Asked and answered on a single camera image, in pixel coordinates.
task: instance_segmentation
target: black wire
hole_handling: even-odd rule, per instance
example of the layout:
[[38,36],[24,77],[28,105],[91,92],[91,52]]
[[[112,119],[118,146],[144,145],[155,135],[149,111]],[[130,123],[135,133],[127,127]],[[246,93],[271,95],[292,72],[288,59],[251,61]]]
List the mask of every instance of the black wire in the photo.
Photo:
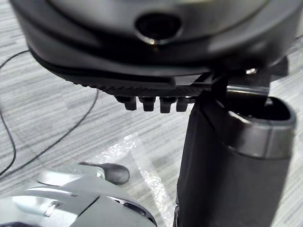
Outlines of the black wire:
[[[1,64],[0,66],[0,69],[11,59],[13,59],[14,57],[22,54],[22,53],[25,53],[25,52],[28,52],[28,51],[23,51],[23,52],[20,52],[20,53],[17,53],[15,55],[13,55],[12,57],[10,57],[9,59],[7,59],[3,64]],[[14,148],[14,157],[13,157],[13,160],[11,162],[11,164],[5,168],[5,171],[2,171],[0,176],[2,174],[4,174],[3,176],[0,177],[0,181],[2,181],[4,178],[12,175],[13,173],[19,171],[20,169],[26,167],[28,164],[32,163],[33,161],[35,161],[37,158],[39,158],[41,155],[43,155],[45,152],[47,152],[49,149],[51,149],[52,147],[54,147],[56,144],[58,144],[61,140],[63,140],[66,136],[68,136],[74,129],[76,129],[84,120],[85,118],[89,115],[89,113],[92,111],[92,109],[94,108],[96,102],[97,102],[97,99],[98,99],[98,95],[99,95],[99,90],[97,89],[97,92],[96,92],[96,95],[95,95],[95,99],[91,105],[91,107],[89,108],[89,110],[84,114],[84,116],[71,128],[69,129],[63,136],[61,136],[56,142],[54,142],[53,144],[51,144],[49,147],[47,147],[45,150],[43,150],[42,152],[40,152],[38,155],[36,155],[35,157],[33,157],[32,159],[30,159],[29,161],[27,161],[26,163],[22,164],[20,167],[8,172],[7,174],[4,174],[4,172],[6,172],[11,166],[12,164],[14,163],[15,159],[16,159],[16,148],[15,148],[15,143],[14,143],[14,140],[9,132],[9,129],[8,127],[6,126],[6,123],[4,121],[4,118],[2,116],[2,113],[1,113],[1,119],[2,119],[2,122],[3,124],[6,126],[6,129],[7,129],[7,133],[9,135],[9,138],[10,138],[10,141],[12,142],[12,146]]]
[[[21,51],[21,52],[19,52],[19,53],[16,53],[16,54],[10,56],[8,59],[6,59],[6,60],[0,65],[0,70],[1,70],[2,67],[5,66],[5,64],[8,63],[10,60],[12,60],[13,58],[15,58],[15,57],[17,57],[17,56],[19,56],[19,55],[21,55],[21,54],[23,54],[23,53],[27,53],[27,52],[29,52],[29,50]],[[12,147],[13,147],[13,159],[11,160],[10,164],[9,164],[4,170],[2,170],[2,171],[0,172],[0,176],[2,176],[2,175],[3,175],[6,171],[8,171],[9,168],[11,168],[11,166],[14,164],[14,162],[15,162],[15,160],[16,160],[16,156],[17,156],[17,150],[16,150],[16,145],[15,145],[14,139],[13,139],[13,137],[12,137],[10,131],[9,131],[8,126],[7,126],[6,123],[5,123],[5,120],[4,120],[4,117],[3,117],[3,114],[2,114],[1,109],[0,109],[0,116],[1,116],[1,120],[2,120],[2,122],[3,122],[3,125],[4,125],[4,127],[5,127],[5,130],[6,130],[7,134],[8,134],[8,136],[9,136],[9,140],[10,140],[10,142],[11,142],[11,145],[12,145]]]

